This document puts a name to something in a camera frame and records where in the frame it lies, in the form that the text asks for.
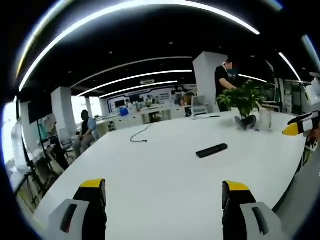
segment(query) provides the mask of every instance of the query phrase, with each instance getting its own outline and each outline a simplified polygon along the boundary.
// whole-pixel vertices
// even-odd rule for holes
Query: conference table
[[[238,129],[237,112],[201,115],[107,133],[81,155],[40,202],[34,218],[48,217],[86,180],[106,179],[106,239],[222,240],[222,183],[247,185],[273,208],[287,190],[304,151],[303,136],[285,136],[293,118],[272,113],[269,131]],[[198,158],[196,152],[228,148]]]

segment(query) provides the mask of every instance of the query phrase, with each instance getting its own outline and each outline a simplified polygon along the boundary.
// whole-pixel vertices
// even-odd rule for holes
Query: black remote control
[[[201,150],[201,151],[197,151],[195,154],[199,158],[203,159],[203,158],[208,157],[210,155],[213,155],[213,154],[219,153],[223,150],[226,150],[227,148],[228,148],[228,145],[225,143],[222,143],[222,144],[219,144],[219,145],[216,145],[213,147],[209,147],[209,148]]]

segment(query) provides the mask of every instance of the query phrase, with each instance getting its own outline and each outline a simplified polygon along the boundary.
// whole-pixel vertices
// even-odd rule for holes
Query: green plant
[[[261,85],[249,80],[238,88],[224,90],[216,100],[220,106],[225,105],[229,110],[232,107],[238,108],[241,117],[247,118],[253,109],[257,108],[260,111],[260,106],[265,98],[262,91]]]

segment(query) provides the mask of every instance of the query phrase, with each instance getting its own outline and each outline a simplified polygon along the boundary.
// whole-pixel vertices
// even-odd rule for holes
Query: black ceiling
[[[77,84],[72,88],[72,94],[140,74],[193,70],[192,61],[203,51],[237,55],[240,73],[267,81],[272,80],[272,75],[265,60],[273,65],[276,77],[296,79],[278,52],[285,54],[302,80],[310,80],[302,68],[316,71],[301,41],[304,34],[316,39],[306,19],[309,13],[303,6],[298,8],[285,2],[284,9],[277,12],[265,0],[198,2],[239,17],[261,34],[255,35],[211,12],[184,6],[155,5],[114,12],[87,23],[59,42],[30,76],[21,93],[22,99],[27,101],[36,97],[36,93],[50,93],[59,86],[71,87],[101,71],[146,59],[191,57],[146,61],[110,70]],[[76,0],[58,15],[29,52],[18,83],[39,53],[56,36],[83,17],[103,8],[102,5],[108,7],[101,1]],[[195,83],[194,73],[159,74],[142,79]],[[141,78],[135,78],[112,84],[87,96],[101,96],[102,92],[107,94],[138,86],[140,81]]]

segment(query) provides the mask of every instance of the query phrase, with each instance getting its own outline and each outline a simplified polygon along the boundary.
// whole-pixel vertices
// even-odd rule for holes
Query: window
[[[5,105],[3,110],[3,128],[2,128],[2,149],[4,163],[14,158],[11,132],[17,123],[16,103],[10,102]]]
[[[84,96],[72,96],[71,102],[75,124],[80,124],[83,121],[81,119],[81,112],[83,110],[88,110],[86,105],[86,98]]]
[[[91,111],[92,116],[102,116],[102,109],[100,104],[100,98],[98,97],[90,97]]]

